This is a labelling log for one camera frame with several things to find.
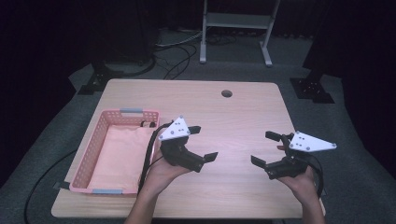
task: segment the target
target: pink plastic basket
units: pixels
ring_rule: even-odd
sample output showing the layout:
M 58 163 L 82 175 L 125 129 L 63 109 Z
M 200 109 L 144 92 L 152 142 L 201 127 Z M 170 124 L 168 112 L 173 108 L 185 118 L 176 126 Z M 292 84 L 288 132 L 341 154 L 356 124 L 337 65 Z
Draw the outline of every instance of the pink plastic basket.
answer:
M 141 167 L 134 167 L 133 175 L 134 176 L 127 176 L 126 178 L 122 178 L 122 175 L 117 175 L 117 167 L 121 167 L 121 169 L 125 169 L 126 165 L 130 164 L 143 164 L 144 157 L 142 158 L 141 155 L 146 155 L 147 143 L 143 142 L 140 143 L 139 148 L 134 148 L 134 143 L 125 142 L 124 144 L 119 144 L 120 138 L 124 136 L 122 130 L 130 129 L 139 129 L 142 130 L 143 135 L 148 135 L 155 131 L 160 124 L 160 114 L 158 111 L 153 110 L 143 110 L 143 109 L 111 109 L 105 110 L 102 112 L 96 127 L 92 133 L 91 139 L 85 148 L 84 154 L 81 158 L 75 176 L 70 183 L 70 190 L 74 192 L 81 192 L 81 193 L 99 193 L 99 194 L 136 194 L 138 188 L 138 180 L 140 178 L 140 174 L 143 169 L 143 165 Z M 110 130 L 117 128 L 117 134 L 110 134 Z M 154 149 L 158 147 L 157 142 L 154 144 L 153 149 L 151 150 L 151 158 L 154 152 Z M 138 158 L 123 158 L 121 152 L 128 151 L 128 150 L 139 150 Z M 111 159 L 110 157 L 115 156 L 116 159 L 113 159 L 111 163 L 101 163 L 98 161 L 103 161 L 107 159 Z M 110 178 L 102 178 L 100 175 L 95 175 L 99 170 L 105 171 L 106 169 L 113 169 L 113 173 L 115 177 L 111 176 Z M 103 186 L 100 184 L 96 184 L 96 187 L 93 186 L 93 179 L 98 179 L 99 182 L 102 183 Z M 132 178 L 134 181 L 133 183 L 122 183 L 123 187 L 120 187 L 121 183 L 124 179 Z

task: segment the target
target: black cable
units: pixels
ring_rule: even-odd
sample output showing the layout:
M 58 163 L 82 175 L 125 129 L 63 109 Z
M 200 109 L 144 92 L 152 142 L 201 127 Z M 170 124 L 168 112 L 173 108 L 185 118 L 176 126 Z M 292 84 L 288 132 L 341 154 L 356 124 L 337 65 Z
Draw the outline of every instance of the black cable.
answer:
M 168 72 L 166 73 L 166 75 L 163 77 L 163 79 L 168 79 L 168 77 L 170 77 L 170 73 L 175 68 L 178 68 L 182 63 L 184 63 L 186 61 L 187 61 L 186 66 L 184 66 L 184 68 L 181 71 L 177 72 L 177 74 L 175 74 L 173 77 L 170 77 L 169 79 L 173 80 L 173 79 L 179 77 L 187 69 L 187 67 L 190 64 L 191 57 L 197 52 L 197 48 L 194 45 L 186 45 L 186 46 L 189 46 L 189 47 L 193 48 L 193 53 L 189 53 L 186 49 L 184 49 L 184 48 L 182 48 L 180 46 L 173 46 L 172 47 L 172 48 L 176 48 L 176 49 L 182 49 L 187 54 L 187 57 L 184 60 L 182 60 L 181 62 L 179 62 L 176 65 L 174 65 L 171 69 L 169 69 Z
M 23 219 L 24 219 L 24 222 L 25 222 L 26 224 L 29 223 L 29 220 L 28 220 L 28 218 L 27 218 L 27 208 L 28 208 L 28 206 L 29 206 L 30 199 L 32 198 L 32 195 L 33 195 L 33 193 L 35 192 L 35 189 L 37 188 L 38 184 L 39 184 L 39 183 L 41 182 L 41 180 L 47 175 L 47 173 L 48 173 L 50 170 L 52 170 L 53 167 L 55 167 L 59 162 L 63 161 L 64 159 L 66 159 L 67 157 L 69 157 L 70 155 L 72 155 L 72 154 L 75 153 L 75 152 L 77 152 L 77 150 L 73 150 L 73 151 L 67 153 L 65 156 L 63 156 L 63 157 L 60 158 L 59 160 L 57 160 L 57 161 L 56 161 L 55 163 L 53 163 L 53 164 L 51 165 L 51 167 L 50 167 L 49 169 L 47 169 L 47 171 L 46 171 L 42 176 L 40 176 L 40 178 L 38 178 L 38 180 L 35 182 L 35 185 L 34 185 L 33 188 L 30 190 L 30 193 L 29 193 L 29 195 L 28 195 L 28 197 L 27 197 L 27 199 L 26 199 L 26 202 L 25 202 L 25 206 L 24 206 L 24 208 L 23 208 Z
M 157 160 L 155 160 L 154 162 L 152 162 L 152 163 L 149 165 L 149 167 L 151 167 L 152 165 L 154 165 L 155 162 L 157 162 L 158 160 L 160 160 L 160 159 L 162 159 L 162 158 L 163 158 L 163 156 L 161 156 L 160 158 L 158 158 Z

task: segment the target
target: wire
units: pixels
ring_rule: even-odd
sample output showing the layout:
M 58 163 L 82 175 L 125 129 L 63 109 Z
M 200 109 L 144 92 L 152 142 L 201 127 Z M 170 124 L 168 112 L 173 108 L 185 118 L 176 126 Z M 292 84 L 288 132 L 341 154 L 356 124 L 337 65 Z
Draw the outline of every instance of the wire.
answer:
M 149 167 L 151 167 L 152 165 L 154 165 L 155 162 L 157 162 L 158 160 L 160 160 L 160 159 L 162 159 L 162 158 L 163 158 L 163 156 L 161 156 L 160 158 L 158 158 L 157 160 L 155 160 L 154 162 L 152 162 L 152 163 L 149 165 Z
M 55 167 L 59 162 L 63 161 L 64 159 L 66 159 L 66 158 L 69 157 L 70 155 L 73 155 L 75 152 L 77 152 L 77 150 L 73 150 L 73 151 L 67 153 L 65 156 L 63 156 L 63 157 L 60 158 L 59 160 L 57 160 L 57 161 L 56 161 L 55 163 L 53 163 L 53 164 L 51 165 L 51 167 L 50 167 L 49 169 L 47 169 L 47 171 L 46 171 L 42 176 L 40 176 L 40 178 L 38 178 L 38 180 L 35 182 L 35 185 L 34 185 L 33 188 L 30 190 L 30 193 L 29 193 L 29 195 L 28 195 L 28 197 L 27 197 L 27 199 L 26 199 L 26 202 L 25 202 L 25 206 L 24 206 L 24 208 L 23 208 L 23 219 L 24 219 L 24 222 L 25 222 L 26 224 L 29 223 L 29 220 L 28 220 L 28 218 L 27 218 L 27 208 L 28 208 L 28 206 L 29 206 L 30 199 L 32 198 L 32 195 L 33 195 L 33 193 L 35 192 L 35 189 L 37 188 L 38 184 L 39 184 L 39 183 L 41 182 L 41 180 L 47 175 L 47 173 L 48 173 L 50 170 L 52 170 L 53 167 Z
M 156 46 L 157 46 L 157 47 L 161 47 L 161 48 L 177 46 L 177 45 L 181 45 L 181 44 L 185 44 L 185 43 L 187 43 L 187 42 L 190 42 L 190 41 L 192 41 L 193 39 L 196 39 L 196 38 L 200 37 L 201 35 L 202 35 L 202 31 L 200 31 L 200 32 L 199 32 L 198 34 L 196 34 L 196 35 L 193 35 L 193 36 L 191 36 L 191 37 L 189 37 L 189 38 L 187 38 L 187 39 L 185 39 L 185 40 L 182 40 L 182 41 L 180 41 L 180 42 L 177 42 L 177 43 L 173 43 L 173 44 L 164 44 L 164 45 L 157 44 Z
M 186 57 L 185 59 L 183 59 L 183 60 L 180 61 L 179 63 L 175 64 L 175 65 L 174 65 L 172 68 L 170 68 L 169 70 L 162 66 L 162 68 L 164 68 L 164 69 L 167 70 L 167 73 L 166 73 L 166 75 L 163 77 L 163 79 L 172 79 L 172 80 L 173 80 L 173 79 L 179 77 L 179 76 L 187 69 L 187 67 L 188 67 L 189 64 L 190 64 L 190 59 L 191 59 L 191 57 L 197 52 L 197 48 L 196 48 L 194 45 L 185 45 L 185 46 L 191 47 L 191 48 L 193 49 L 193 53 L 189 53 L 188 50 L 186 50 L 185 48 L 183 48 L 183 47 L 181 47 L 181 46 L 166 47 L 166 48 L 158 49 L 158 50 L 157 50 L 157 51 L 163 51 L 163 50 L 167 50 L 167 49 L 181 49 L 181 50 L 183 50 L 183 51 L 187 54 L 187 57 Z M 187 64 L 184 66 L 184 68 L 183 68 L 181 71 L 177 71 L 177 73 L 171 77 L 171 75 L 170 75 L 171 72 L 172 72 L 173 70 L 175 70 L 175 69 L 178 69 L 178 67 L 179 67 L 182 63 L 184 63 L 184 62 L 186 62 L 186 61 L 187 61 Z

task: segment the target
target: black stand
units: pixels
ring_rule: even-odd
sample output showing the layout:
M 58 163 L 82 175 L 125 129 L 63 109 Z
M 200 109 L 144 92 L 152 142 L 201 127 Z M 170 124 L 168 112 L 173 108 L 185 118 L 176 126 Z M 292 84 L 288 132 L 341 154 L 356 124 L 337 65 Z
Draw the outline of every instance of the black stand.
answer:
M 334 100 L 320 85 L 322 72 L 311 70 L 307 78 L 291 78 L 290 82 L 299 99 L 312 99 L 316 104 L 334 104 Z
M 87 85 L 83 85 L 79 90 L 79 95 L 92 95 L 96 91 L 103 91 L 111 78 L 121 78 L 124 74 L 109 69 L 104 62 L 93 62 L 92 67 L 93 74 Z

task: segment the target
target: cable on floor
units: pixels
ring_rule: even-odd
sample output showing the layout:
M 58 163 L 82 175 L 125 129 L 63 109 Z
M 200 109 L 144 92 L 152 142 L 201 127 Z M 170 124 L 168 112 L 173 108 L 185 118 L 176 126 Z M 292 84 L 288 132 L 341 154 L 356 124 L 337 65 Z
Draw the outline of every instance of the cable on floor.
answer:
M 39 184 L 39 183 L 41 182 L 41 180 L 47 175 L 47 173 L 49 173 L 50 170 L 52 170 L 53 167 L 55 167 L 57 164 L 59 164 L 59 162 L 63 161 L 64 159 L 66 159 L 67 157 L 73 155 L 73 154 L 76 153 L 76 152 L 77 152 L 77 150 L 73 150 L 73 151 L 67 153 L 65 156 L 63 156 L 63 157 L 60 158 L 59 160 L 57 160 L 57 161 L 56 161 L 55 163 L 53 163 L 53 164 L 51 165 L 51 167 L 50 167 L 49 169 L 47 169 L 47 171 L 46 171 L 42 176 L 40 176 L 40 178 L 38 178 L 38 180 L 35 182 L 35 185 L 34 185 L 33 188 L 30 190 L 30 193 L 29 193 L 29 195 L 28 195 L 28 197 L 27 197 L 27 199 L 26 199 L 26 202 L 25 202 L 25 206 L 24 206 L 24 208 L 23 208 L 23 220 L 24 220 L 24 223 L 25 223 L 25 224 L 29 224 L 29 220 L 28 220 L 28 217 L 27 217 L 27 209 L 28 209 L 28 206 L 29 206 L 30 199 L 32 198 L 32 195 L 33 195 L 33 193 L 35 192 L 35 189 L 37 188 L 38 184 Z

